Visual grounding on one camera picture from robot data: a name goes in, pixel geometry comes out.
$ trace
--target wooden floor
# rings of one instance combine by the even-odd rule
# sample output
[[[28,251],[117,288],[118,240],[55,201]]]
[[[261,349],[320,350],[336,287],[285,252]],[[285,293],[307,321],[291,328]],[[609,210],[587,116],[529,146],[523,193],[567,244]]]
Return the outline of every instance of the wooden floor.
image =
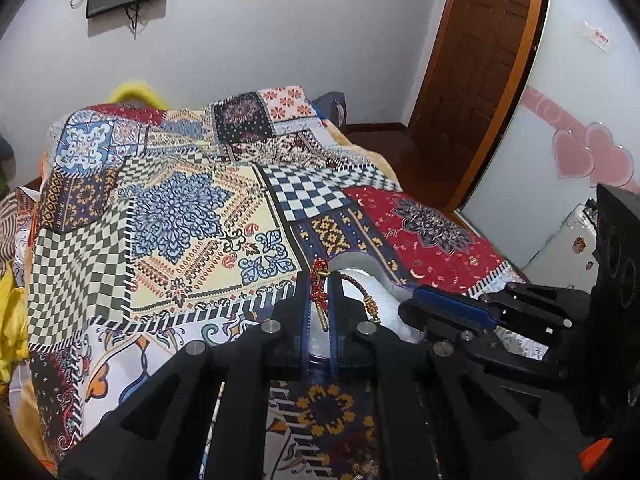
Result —
[[[449,203],[456,184],[442,177],[443,161],[420,153],[402,131],[347,133],[348,139],[384,156],[396,172],[402,189],[425,205],[442,209]]]

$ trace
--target bedspread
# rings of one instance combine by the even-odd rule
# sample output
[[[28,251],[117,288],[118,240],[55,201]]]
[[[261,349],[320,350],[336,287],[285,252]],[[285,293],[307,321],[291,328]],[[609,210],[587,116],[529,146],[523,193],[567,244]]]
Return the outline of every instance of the bedspread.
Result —
[[[93,106],[52,127],[28,323],[55,460],[185,343],[223,344],[268,318],[318,256],[369,254],[406,287],[478,295],[517,280],[325,126],[291,86],[197,110]],[[264,471],[375,476],[368,387],[273,383]]]

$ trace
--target striped cloth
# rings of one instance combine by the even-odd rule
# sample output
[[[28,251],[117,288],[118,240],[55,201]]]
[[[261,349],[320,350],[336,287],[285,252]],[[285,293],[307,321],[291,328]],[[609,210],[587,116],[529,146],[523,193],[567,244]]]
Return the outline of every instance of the striped cloth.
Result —
[[[18,232],[18,197],[11,193],[0,202],[0,275],[15,253],[15,235]]]

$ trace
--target metal screw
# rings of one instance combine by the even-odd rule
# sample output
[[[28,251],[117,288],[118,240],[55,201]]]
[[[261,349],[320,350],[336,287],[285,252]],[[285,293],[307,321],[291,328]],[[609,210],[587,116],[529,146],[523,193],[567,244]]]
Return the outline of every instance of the metal screw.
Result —
[[[275,319],[268,319],[261,325],[260,328],[267,334],[275,334],[282,328],[282,325]]]
[[[356,328],[358,332],[364,335],[371,335],[377,330],[376,325],[370,321],[361,321]]]
[[[184,348],[189,355],[199,355],[207,349],[207,344],[202,339],[194,339],[189,341]]]
[[[438,341],[433,345],[433,351],[440,357],[449,357],[453,354],[453,345],[449,341]]]

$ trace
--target heart decoration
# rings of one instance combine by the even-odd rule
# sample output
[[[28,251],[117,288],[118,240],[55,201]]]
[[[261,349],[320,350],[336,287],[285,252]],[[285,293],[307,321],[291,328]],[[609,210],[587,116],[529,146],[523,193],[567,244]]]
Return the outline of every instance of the heart decoration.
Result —
[[[591,187],[597,184],[624,186],[634,174],[634,160],[625,148],[615,146],[606,126],[591,123],[587,126],[585,143],[593,154],[594,168],[589,175]]]
[[[571,132],[556,131],[553,145],[558,178],[582,178],[591,174],[594,168],[593,154]]]
[[[638,186],[638,183],[633,179],[622,186],[622,189],[626,189],[627,191],[635,193],[636,195],[640,194],[640,186]]]

